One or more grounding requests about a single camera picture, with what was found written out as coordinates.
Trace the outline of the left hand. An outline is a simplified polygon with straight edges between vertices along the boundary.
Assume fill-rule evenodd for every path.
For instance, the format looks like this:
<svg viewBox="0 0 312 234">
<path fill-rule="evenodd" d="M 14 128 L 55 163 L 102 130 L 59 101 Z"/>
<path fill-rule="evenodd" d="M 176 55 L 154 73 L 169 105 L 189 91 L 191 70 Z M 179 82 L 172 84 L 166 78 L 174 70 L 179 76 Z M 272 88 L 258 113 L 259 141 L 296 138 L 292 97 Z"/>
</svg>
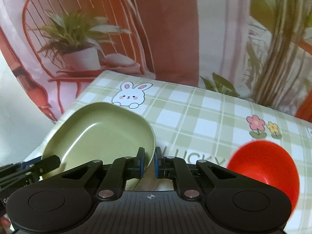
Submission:
<svg viewBox="0 0 312 234">
<path fill-rule="evenodd" d="M 11 233 L 11 222 L 6 217 L 0 218 L 0 234 Z"/>
</svg>

